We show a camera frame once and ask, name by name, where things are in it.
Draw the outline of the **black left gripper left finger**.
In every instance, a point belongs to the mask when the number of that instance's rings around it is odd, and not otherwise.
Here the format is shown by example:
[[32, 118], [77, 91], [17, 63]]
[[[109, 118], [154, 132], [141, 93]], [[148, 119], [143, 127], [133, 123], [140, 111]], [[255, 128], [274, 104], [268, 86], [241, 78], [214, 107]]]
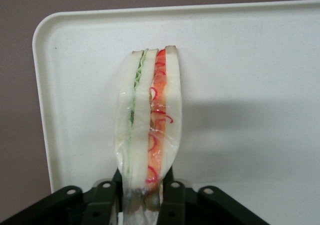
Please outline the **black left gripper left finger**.
[[15, 215], [2, 225], [119, 225], [122, 212], [122, 176], [97, 181], [84, 192], [65, 186]]

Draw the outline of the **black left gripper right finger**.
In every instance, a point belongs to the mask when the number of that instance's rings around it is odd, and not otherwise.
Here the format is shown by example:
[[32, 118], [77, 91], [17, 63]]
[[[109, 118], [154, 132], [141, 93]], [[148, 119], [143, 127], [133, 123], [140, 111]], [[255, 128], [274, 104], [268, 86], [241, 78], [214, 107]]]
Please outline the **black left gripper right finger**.
[[175, 180], [170, 169], [163, 179], [158, 225], [266, 225], [267, 222], [216, 186], [198, 191]]

